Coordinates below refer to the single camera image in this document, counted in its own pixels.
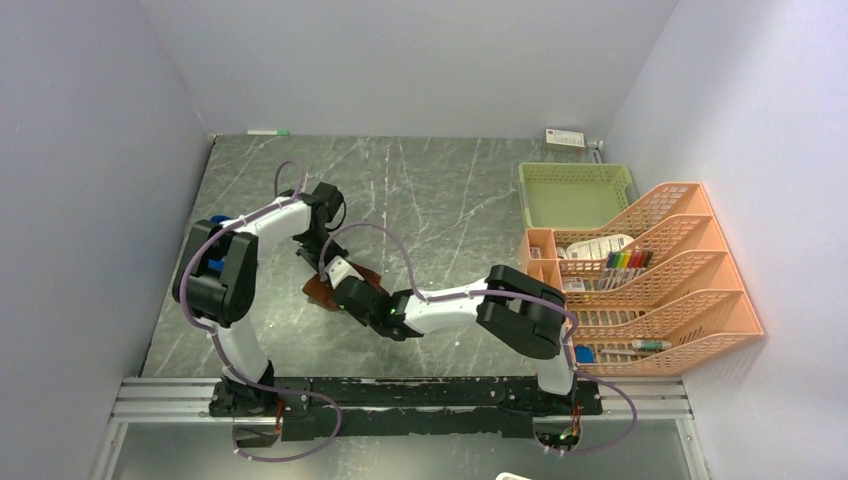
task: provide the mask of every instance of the small white box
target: small white box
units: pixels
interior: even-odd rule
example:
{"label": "small white box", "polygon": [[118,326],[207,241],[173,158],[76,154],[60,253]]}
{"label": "small white box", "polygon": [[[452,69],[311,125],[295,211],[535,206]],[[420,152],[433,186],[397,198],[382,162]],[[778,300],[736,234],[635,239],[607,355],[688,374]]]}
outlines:
{"label": "small white box", "polygon": [[586,137],[580,132],[567,132],[565,130],[545,130],[545,146],[552,150],[563,148],[586,148]]}

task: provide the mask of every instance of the green plastic basket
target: green plastic basket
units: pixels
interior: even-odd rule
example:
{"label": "green plastic basket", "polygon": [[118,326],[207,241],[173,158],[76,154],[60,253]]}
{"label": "green plastic basket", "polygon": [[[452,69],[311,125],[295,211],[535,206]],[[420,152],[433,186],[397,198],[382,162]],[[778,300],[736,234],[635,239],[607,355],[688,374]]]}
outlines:
{"label": "green plastic basket", "polygon": [[633,183],[624,165],[522,163],[518,168],[527,228],[598,228],[627,208]]}

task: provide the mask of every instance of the white robotic arm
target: white robotic arm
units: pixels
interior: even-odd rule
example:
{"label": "white robotic arm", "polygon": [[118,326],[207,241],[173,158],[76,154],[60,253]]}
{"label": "white robotic arm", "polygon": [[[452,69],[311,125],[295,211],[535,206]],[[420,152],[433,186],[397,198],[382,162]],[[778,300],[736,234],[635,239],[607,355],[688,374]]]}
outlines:
{"label": "white robotic arm", "polygon": [[[279,205],[287,199],[279,197],[274,203]],[[301,246],[298,255],[317,271],[321,247],[328,239],[326,225],[343,203],[341,193],[334,186],[321,183],[312,194],[302,194],[297,201],[222,237],[191,272],[187,288],[189,306],[201,323],[216,329],[232,367],[249,380],[273,382],[273,366],[263,353],[248,317],[258,259],[277,243],[292,238]],[[220,227],[206,220],[193,226],[177,279],[182,277],[188,259]],[[335,304],[363,325],[401,341],[443,328],[477,323],[534,360],[542,390],[556,395],[571,391],[573,373],[560,341],[566,324],[560,315],[545,308],[532,308],[529,302],[513,302],[510,308],[506,299],[489,296],[426,302],[411,291],[389,294],[369,283],[345,259],[346,255],[347,251],[332,242],[324,257],[327,283],[334,292]],[[174,283],[173,290],[177,299],[178,283]],[[493,267],[485,279],[428,292],[428,297],[497,288],[563,303],[560,292],[503,265]],[[239,382],[226,367],[223,373],[231,382]]]}

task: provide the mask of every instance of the white label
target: white label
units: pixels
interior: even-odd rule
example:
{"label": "white label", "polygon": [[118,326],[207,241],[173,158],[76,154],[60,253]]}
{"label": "white label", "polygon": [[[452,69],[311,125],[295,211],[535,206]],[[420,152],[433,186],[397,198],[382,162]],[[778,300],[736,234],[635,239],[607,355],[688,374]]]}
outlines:
{"label": "white label", "polygon": [[548,129],[545,131],[545,141],[547,143],[565,145],[568,147],[586,148],[586,139],[583,134],[579,132],[566,132],[565,130]]}
{"label": "white label", "polygon": [[585,292],[586,285],[582,277],[562,277],[562,288],[566,292]]}
{"label": "white label", "polygon": [[612,235],[572,243],[565,252],[571,260],[605,260],[611,252],[621,250],[632,241],[633,238],[627,235]]}

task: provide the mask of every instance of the cable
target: cable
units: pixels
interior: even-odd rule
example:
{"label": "cable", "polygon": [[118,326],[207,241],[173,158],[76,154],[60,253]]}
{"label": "cable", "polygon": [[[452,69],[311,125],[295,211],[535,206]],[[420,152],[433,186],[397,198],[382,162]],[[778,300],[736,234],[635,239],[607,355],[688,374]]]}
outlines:
{"label": "cable", "polygon": [[[398,248],[400,249],[401,257],[403,258],[403,261],[406,264],[406,272],[407,272],[407,275],[409,276],[409,287],[412,290],[412,292],[415,294],[415,296],[418,297],[419,299],[421,299],[424,302],[440,302],[440,301],[447,301],[447,300],[455,300],[455,299],[458,299],[458,298],[464,298],[464,297],[474,296],[474,295],[490,295],[490,296],[496,296],[496,297],[506,297],[506,298],[526,300],[528,302],[533,302],[533,303],[537,303],[539,305],[542,305],[546,308],[549,308],[549,309],[571,319],[571,327],[568,329],[568,331],[565,332],[565,334],[562,337],[563,344],[567,343],[568,340],[571,338],[571,336],[574,335],[574,332],[577,330],[578,319],[577,319],[577,316],[574,315],[574,313],[566,310],[565,307],[563,307],[562,305],[557,305],[557,304],[549,302],[547,300],[544,300],[544,299],[541,299],[541,298],[538,298],[538,297],[533,297],[533,296],[523,294],[523,293],[509,292],[509,291],[504,291],[504,290],[473,290],[473,291],[470,291],[468,293],[457,292],[457,293],[449,293],[449,294],[440,295],[440,296],[428,297],[427,295],[425,295],[421,291],[421,289],[418,288],[418,284],[415,282],[415,273],[413,272],[413,269],[412,269],[412,259],[409,257],[409,252],[406,250],[406,247],[404,247],[403,242],[401,242],[400,238],[394,232],[392,232],[390,229],[388,229],[388,228],[386,228],[382,225],[378,225],[376,223],[371,223],[371,222],[351,223],[349,225],[345,225],[344,227],[339,228],[338,230],[336,230],[336,231],[334,231],[330,234],[327,241],[324,242],[324,246],[321,248],[321,256],[319,257],[319,260],[318,260],[318,274],[320,275],[320,277],[322,279],[326,279],[326,274],[324,272],[325,265],[324,265],[323,259],[324,259],[324,255],[327,253],[327,248],[329,248],[330,243],[332,243],[333,239],[337,235],[339,235],[343,232],[346,232],[347,230],[350,230],[351,228],[354,228],[354,227],[376,228],[377,230],[380,230],[381,232],[385,233],[389,238],[391,238],[397,244]],[[603,385],[605,387],[608,387],[611,390],[618,393],[619,395],[621,395],[621,397],[630,406],[630,411],[632,412],[633,417],[630,420],[630,424],[627,426],[627,428],[624,430],[624,432],[622,432],[621,435],[614,438],[613,440],[610,440],[609,442],[601,444],[601,445],[597,445],[597,446],[594,446],[594,447],[591,447],[591,448],[587,448],[585,450],[577,450],[577,451],[573,451],[573,450],[572,451],[562,451],[562,450],[560,450],[560,455],[585,455],[585,454],[589,454],[589,453],[599,452],[601,450],[605,450],[607,448],[610,448],[610,447],[617,445],[618,443],[623,441],[625,438],[627,438],[633,432],[633,429],[636,428],[636,421],[638,419],[638,415],[636,413],[636,405],[633,403],[633,400],[626,393],[624,393],[624,391],[622,391],[620,388],[616,387],[614,384],[607,382],[605,380],[601,380],[600,378],[589,375],[588,373],[581,372],[581,371],[577,370],[576,368],[574,368],[575,364],[573,363],[571,357],[569,357],[569,355],[568,355],[568,349],[564,349],[563,353],[565,354],[565,360],[568,363],[569,368],[572,368],[575,375],[577,375],[578,377],[583,377],[587,380],[593,381],[593,382],[595,382],[599,385]]]}
{"label": "cable", "polygon": [[[275,191],[275,193],[277,193],[277,178],[279,177],[280,171],[282,171],[283,168],[285,168],[288,165],[292,165],[292,166],[298,168],[297,164],[295,164],[294,162],[290,162],[290,161],[283,162],[283,163],[280,164],[279,167],[277,167],[277,172],[274,176],[274,191]],[[323,400],[324,402],[328,403],[336,411],[336,425],[333,428],[333,432],[330,434],[329,437],[327,437],[326,440],[324,440],[317,447],[314,447],[314,448],[307,450],[303,453],[300,453],[300,454],[297,454],[297,455],[292,455],[292,456],[289,456],[289,457],[271,458],[271,457],[257,457],[257,456],[254,456],[254,455],[250,455],[249,453],[247,453],[244,450],[242,450],[241,448],[239,448],[238,442],[236,440],[236,431],[235,431],[235,428],[234,428],[233,432],[232,432],[233,447],[235,448],[234,453],[236,453],[237,455],[239,455],[243,458],[246,458],[248,460],[254,460],[254,461],[257,461],[257,462],[269,462],[269,463],[291,462],[291,461],[294,461],[294,460],[299,460],[301,458],[307,457],[307,456],[312,455],[314,453],[318,453],[321,450],[327,448],[330,445],[330,443],[332,443],[333,440],[335,440],[336,436],[338,436],[339,430],[341,429],[341,426],[342,426],[342,409],[341,409],[341,407],[339,407],[339,405],[332,398],[330,398],[330,397],[328,397],[324,394],[321,394],[321,393],[318,393],[318,392],[305,391],[305,390],[290,390],[290,389],[287,389],[287,388],[269,387],[267,385],[262,385],[260,383],[254,382],[253,380],[245,377],[241,372],[236,370],[233,367],[230,359],[227,357],[227,354],[224,351],[224,347],[221,345],[221,340],[218,338],[217,329],[215,327],[211,327],[211,326],[204,325],[204,324],[200,323],[198,321],[198,319],[196,319],[194,317],[194,314],[191,312],[191,307],[189,307],[188,302],[186,300],[186,297],[187,297],[186,293],[188,291],[188,280],[189,280],[189,277],[191,276],[191,272],[193,272],[194,269],[197,268],[197,266],[200,264],[200,260],[203,258],[203,255],[206,253],[207,250],[209,250],[209,248],[212,247],[212,245],[215,244],[215,242],[217,242],[221,237],[223,237],[227,233],[229,233],[229,232],[231,232],[231,231],[233,231],[233,230],[235,230],[239,227],[247,225],[248,223],[252,222],[253,220],[256,220],[257,218],[259,218],[263,215],[266,215],[266,214],[273,212],[273,211],[275,211],[279,208],[283,208],[287,205],[294,203],[294,201],[297,199],[298,195],[300,195],[300,192],[303,189],[303,185],[304,185],[305,182],[306,182],[306,176],[301,173],[300,182],[298,183],[297,187],[295,188],[294,193],[292,193],[292,195],[289,198],[282,200],[280,202],[272,203],[270,205],[267,205],[265,207],[260,208],[259,210],[254,211],[254,212],[252,212],[248,215],[242,216],[239,219],[233,221],[232,223],[225,225],[220,230],[215,232],[215,234],[213,234],[211,237],[209,237],[209,239],[206,240],[206,242],[203,245],[200,246],[200,248],[197,250],[197,252],[195,252],[194,256],[192,256],[191,259],[188,261],[188,264],[186,265],[185,271],[183,272],[183,276],[180,279],[179,299],[180,299],[180,307],[182,309],[183,315],[186,317],[186,320],[188,320],[188,322],[192,326],[194,326],[196,328],[200,328],[200,329],[206,331],[206,333],[209,334],[209,336],[212,338],[212,344],[215,346],[215,351],[218,353],[218,356],[221,358],[221,361],[224,363],[224,368],[226,368],[234,377],[236,377],[238,380],[240,380],[245,385],[249,385],[253,388],[257,388],[259,390],[263,390],[263,391],[266,391],[266,392],[276,393],[277,395],[307,395],[309,397],[317,398],[317,399]]]}

